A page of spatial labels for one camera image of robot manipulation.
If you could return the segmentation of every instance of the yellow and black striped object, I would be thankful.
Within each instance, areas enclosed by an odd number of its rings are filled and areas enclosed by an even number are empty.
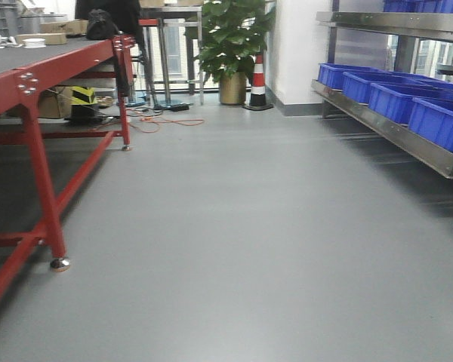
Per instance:
[[[96,121],[98,117],[99,104],[97,102],[94,88],[92,87],[72,87],[72,111],[68,118],[69,121]]]

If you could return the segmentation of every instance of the green leaves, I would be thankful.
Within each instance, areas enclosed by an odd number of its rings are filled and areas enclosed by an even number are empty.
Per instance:
[[[273,27],[275,8],[265,14],[265,0],[207,0],[202,8],[203,44],[196,59],[217,82],[245,72],[251,82],[254,55],[267,49],[265,35]]]

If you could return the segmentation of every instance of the traffic cone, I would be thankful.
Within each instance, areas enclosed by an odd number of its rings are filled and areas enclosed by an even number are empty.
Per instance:
[[[273,104],[267,104],[265,97],[265,77],[263,76],[263,55],[255,57],[254,79],[250,90],[250,104],[244,104],[243,108],[251,111],[263,111],[273,108]]]

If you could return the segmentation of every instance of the workbench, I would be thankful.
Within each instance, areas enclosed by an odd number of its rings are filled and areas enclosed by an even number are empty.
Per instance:
[[[0,233],[0,247],[13,247],[13,252],[0,267],[0,299],[38,245],[50,248],[53,270],[61,272],[69,268],[60,214],[94,169],[113,137],[122,137],[123,150],[130,149],[124,102],[126,90],[123,92],[122,89],[125,89],[125,82],[130,84],[133,79],[130,55],[130,48],[133,46],[131,36],[118,35],[112,40],[102,41],[70,38],[67,44],[37,49],[0,49],[0,115],[18,106],[22,124],[19,131],[0,131],[0,145],[27,146],[42,209],[41,219],[32,230]],[[116,64],[115,72],[87,72],[101,63],[111,61]],[[119,129],[52,133],[43,131],[37,106],[40,93],[71,78],[116,78],[121,125]],[[119,78],[122,79],[122,84],[119,84]],[[66,187],[56,195],[44,139],[79,137],[99,137],[100,142]]]

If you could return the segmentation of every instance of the gold plant pot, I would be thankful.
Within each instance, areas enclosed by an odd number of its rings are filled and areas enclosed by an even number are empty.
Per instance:
[[[218,89],[221,104],[243,104],[247,94],[247,76],[238,72],[232,78],[222,77]]]

